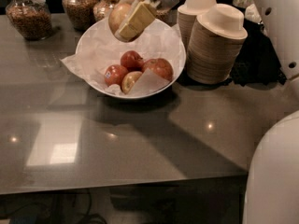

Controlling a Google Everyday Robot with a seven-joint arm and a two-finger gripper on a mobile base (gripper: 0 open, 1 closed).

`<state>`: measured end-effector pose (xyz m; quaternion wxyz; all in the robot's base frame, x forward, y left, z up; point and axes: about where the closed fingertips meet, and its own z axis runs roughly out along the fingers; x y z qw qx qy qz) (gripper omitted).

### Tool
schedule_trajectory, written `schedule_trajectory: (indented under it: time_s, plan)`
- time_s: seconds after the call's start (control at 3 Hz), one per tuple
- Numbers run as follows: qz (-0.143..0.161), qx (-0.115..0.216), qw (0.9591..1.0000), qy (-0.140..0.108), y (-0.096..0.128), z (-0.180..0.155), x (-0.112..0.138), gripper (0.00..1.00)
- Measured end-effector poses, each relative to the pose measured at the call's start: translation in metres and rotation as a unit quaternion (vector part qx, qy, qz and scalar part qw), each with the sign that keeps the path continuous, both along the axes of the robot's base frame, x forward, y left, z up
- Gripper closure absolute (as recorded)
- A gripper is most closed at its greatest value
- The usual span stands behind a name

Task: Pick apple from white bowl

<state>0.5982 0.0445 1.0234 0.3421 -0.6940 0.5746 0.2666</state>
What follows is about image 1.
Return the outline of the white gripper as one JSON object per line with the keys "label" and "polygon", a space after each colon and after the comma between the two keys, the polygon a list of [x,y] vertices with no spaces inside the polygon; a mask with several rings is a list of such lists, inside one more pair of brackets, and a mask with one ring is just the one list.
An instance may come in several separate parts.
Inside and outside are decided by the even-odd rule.
{"label": "white gripper", "polygon": [[131,9],[121,28],[113,34],[122,42],[131,42],[155,20],[157,6],[172,8],[181,0],[123,0]]}

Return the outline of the white robot base shell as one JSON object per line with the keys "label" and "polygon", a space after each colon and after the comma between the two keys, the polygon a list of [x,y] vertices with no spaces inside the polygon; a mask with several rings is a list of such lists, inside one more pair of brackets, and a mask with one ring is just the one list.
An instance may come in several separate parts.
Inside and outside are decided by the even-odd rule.
{"label": "white robot base shell", "polygon": [[269,129],[256,147],[242,224],[299,224],[299,111]]}

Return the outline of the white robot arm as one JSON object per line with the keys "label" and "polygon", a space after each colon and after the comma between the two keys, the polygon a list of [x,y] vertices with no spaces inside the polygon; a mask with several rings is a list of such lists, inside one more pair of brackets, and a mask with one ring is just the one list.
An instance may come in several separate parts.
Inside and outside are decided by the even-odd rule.
{"label": "white robot arm", "polygon": [[[112,34],[122,42],[131,42],[155,20],[158,8],[170,9],[181,0],[121,0],[130,7],[123,18],[110,26]],[[288,80],[299,76],[299,0],[253,0],[265,26],[266,34]],[[245,35],[240,12],[216,5],[198,17],[198,21],[217,35],[232,39]]]}

